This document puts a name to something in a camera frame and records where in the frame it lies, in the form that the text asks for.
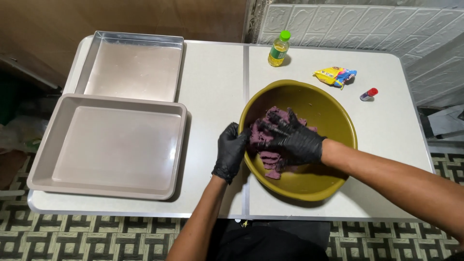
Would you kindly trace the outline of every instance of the black nitrile glove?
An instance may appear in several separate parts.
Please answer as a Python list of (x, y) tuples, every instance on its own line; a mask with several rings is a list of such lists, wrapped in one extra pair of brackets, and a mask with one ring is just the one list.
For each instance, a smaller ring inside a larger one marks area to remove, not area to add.
[(270, 113), (270, 122), (277, 127), (261, 122), (260, 127), (269, 130), (274, 139), (267, 143), (260, 143), (260, 150), (277, 150), (283, 152), (284, 160), (279, 164), (281, 169), (285, 166), (319, 163), (322, 157), (322, 141), (317, 132), (311, 131), (298, 122), (295, 113), (288, 109), (289, 122), (279, 115)]
[(250, 135), (250, 129), (243, 130), (239, 135), (238, 124), (233, 122), (219, 136), (218, 160), (212, 173), (225, 179), (229, 185), (240, 169)]

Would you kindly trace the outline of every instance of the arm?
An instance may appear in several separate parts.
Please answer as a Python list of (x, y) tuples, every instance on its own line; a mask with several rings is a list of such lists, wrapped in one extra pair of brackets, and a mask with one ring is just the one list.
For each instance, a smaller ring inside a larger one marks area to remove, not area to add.
[(200, 202), (168, 253), (166, 261), (205, 260), (227, 183), (213, 175)]
[(404, 211), (454, 236), (464, 247), (464, 187), (433, 173), (354, 150), (319, 136), (298, 122), (290, 110), (289, 121), (278, 115), (261, 126), (274, 139), (261, 149), (281, 150), (285, 165), (324, 163), (357, 178)]
[(464, 187), (329, 139), (322, 142), (321, 160), (365, 183), (411, 215), (451, 234), (464, 247)]
[(206, 186), (192, 216), (175, 240), (166, 261), (201, 261), (206, 259), (209, 240), (218, 218), (227, 184), (240, 169), (245, 145), (251, 135), (244, 130), (238, 135), (238, 124), (231, 123), (218, 139), (218, 159), (213, 176)]

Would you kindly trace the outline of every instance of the yellow plastic packet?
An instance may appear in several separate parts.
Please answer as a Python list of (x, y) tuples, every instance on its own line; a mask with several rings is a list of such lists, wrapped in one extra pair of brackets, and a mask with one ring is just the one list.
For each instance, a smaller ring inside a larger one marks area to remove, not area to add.
[(340, 87), (340, 90), (343, 90), (345, 82), (356, 76), (356, 73), (356, 70), (340, 67), (330, 67), (314, 72), (321, 82)]

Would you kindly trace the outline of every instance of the purple sweet potato dough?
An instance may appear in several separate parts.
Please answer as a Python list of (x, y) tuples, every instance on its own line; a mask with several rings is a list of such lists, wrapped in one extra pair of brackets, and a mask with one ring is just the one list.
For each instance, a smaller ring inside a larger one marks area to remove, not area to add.
[[(286, 122), (289, 122), (289, 114), (288, 112), (286, 111), (283, 111), (279, 108), (277, 108), (276, 106), (270, 108), (267, 112), (266, 112), (266, 117), (263, 118), (263, 121), (264, 122), (267, 122), (267, 123), (270, 123), (272, 124), (270, 121), (269, 121), (269, 112), (274, 112), (276, 113), (277, 115), (279, 115), (280, 117), (282, 117), (282, 119), (284, 119)], [(298, 121), (303, 124), (304, 126), (306, 126), (306, 119), (303, 119), (303, 118), (299, 118)], [(264, 130), (264, 131), (260, 131), (258, 130), (258, 124), (259, 124), (259, 119), (257, 119), (255, 121), (255, 123), (253, 123), (251, 125), (251, 137), (250, 137), (250, 145), (254, 145), (254, 144), (257, 144), (257, 143), (260, 143), (260, 142), (269, 142), (273, 139), (272, 135)], [(317, 127), (308, 127), (308, 129), (310, 129), (311, 131), (315, 131), (317, 132)], [(281, 173), (280, 171), (282, 170), (278, 170), (278, 163), (279, 161), (281, 160), (282, 156), (279, 154), (279, 153), (276, 153), (276, 152), (272, 152), (272, 151), (258, 151), (259, 153), (259, 157), (261, 158), (261, 161), (263, 161), (263, 164), (264, 164), (264, 168), (267, 169), (267, 170), (271, 170), (270, 172), (266, 173), (266, 177), (269, 177), (269, 178), (273, 178), (273, 179), (280, 179), (280, 176), (281, 176)], [(289, 170), (290, 171), (295, 171), (296, 170), (296, 166), (289, 166)]]

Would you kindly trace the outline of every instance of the baking tray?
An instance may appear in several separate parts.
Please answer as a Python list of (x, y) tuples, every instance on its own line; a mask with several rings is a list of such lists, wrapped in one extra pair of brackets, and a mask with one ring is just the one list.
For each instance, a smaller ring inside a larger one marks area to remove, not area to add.
[(34, 190), (165, 200), (175, 190), (187, 109), (65, 94), (27, 179)]
[(173, 102), (183, 37), (96, 31), (75, 93)]

